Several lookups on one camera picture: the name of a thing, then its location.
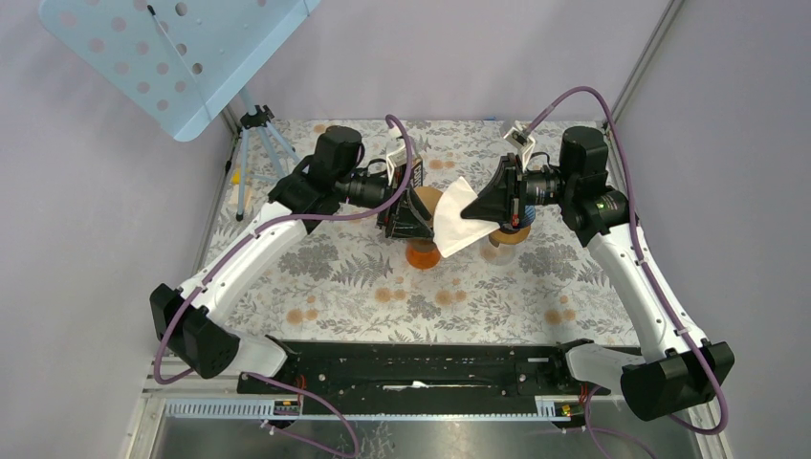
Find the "blue dripper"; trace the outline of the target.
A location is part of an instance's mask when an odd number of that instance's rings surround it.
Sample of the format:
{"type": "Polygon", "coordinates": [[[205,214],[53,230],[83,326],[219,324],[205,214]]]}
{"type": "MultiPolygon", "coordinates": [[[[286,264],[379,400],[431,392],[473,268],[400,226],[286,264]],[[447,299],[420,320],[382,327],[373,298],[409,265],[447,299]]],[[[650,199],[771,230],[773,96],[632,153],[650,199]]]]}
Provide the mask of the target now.
{"type": "Polygon", "coordinates": [[[536,218],[536,208],[534,206],[526,206],[520,218],[517,220],[515,228],[521,230],[530,227],[536,218]]]}

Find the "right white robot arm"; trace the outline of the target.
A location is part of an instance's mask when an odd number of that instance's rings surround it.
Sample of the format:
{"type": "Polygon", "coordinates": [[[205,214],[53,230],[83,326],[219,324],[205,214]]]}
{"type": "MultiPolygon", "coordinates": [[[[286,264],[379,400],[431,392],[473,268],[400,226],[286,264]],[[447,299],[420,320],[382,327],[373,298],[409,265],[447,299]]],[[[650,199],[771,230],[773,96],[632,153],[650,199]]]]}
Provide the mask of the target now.
{"type": "Polygon", "coordinates": [[[464,220],[497,223],[508,232],[528,224],[531,207],[557,206],[561,218],[606,274],[640,344],[638,355],[578,339],[559,346],[548,369],[554,389],[575,392],[593,383],[624,397],[651,421],[721,399],[734,365],[726,342],[711,342],[664,280],[628,197],[608,182],[609,147],[593,127],[562,134],[559,162],[530,167],[539,156],[528,130],[517,124],[504,139],[516,151],[502,156],[493,177],[461,211],[464,220]]]}

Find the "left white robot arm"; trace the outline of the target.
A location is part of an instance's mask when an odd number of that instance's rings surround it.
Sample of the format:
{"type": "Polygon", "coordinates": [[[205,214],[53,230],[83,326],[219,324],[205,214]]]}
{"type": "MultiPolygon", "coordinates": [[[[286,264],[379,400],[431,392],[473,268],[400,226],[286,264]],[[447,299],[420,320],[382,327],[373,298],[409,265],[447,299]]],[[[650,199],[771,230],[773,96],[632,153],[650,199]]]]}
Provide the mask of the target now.
{"type": "Polygon", "coordinates": [[[275,393],[296,383],[288,353],[272,339],[231,329],[231,309],[248,288],[285,252],[322,222],[373,217],[390,239],[430,240],[429,210],[414,190],[417,154],[406,128],[385,118],[390,142],[372,174],[361,162],[365,147],[359,131],[328,127],[314,152],[281,178],[244,230],[192,278],[172,288],[159,285],[150,295],[159,349],[153,378],[175,383],[195,374],[214,378],[227,370],[259,374],[275,393]]]}

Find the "white paper coffee filter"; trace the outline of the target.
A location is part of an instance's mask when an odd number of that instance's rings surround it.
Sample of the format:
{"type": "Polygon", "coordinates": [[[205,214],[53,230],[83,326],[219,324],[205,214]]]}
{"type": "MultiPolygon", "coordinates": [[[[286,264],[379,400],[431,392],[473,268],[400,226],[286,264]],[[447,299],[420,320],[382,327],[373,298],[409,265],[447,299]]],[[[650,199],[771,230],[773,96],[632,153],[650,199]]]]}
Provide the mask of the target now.
{"type": "Polygon", "coordinates": [[[461,212],[477,198],[464,177],[443,192],[433,212],[433,242],[443,258],[450,258],[484,236],[499,229],[496,222],[465,219],[461,212]]]}

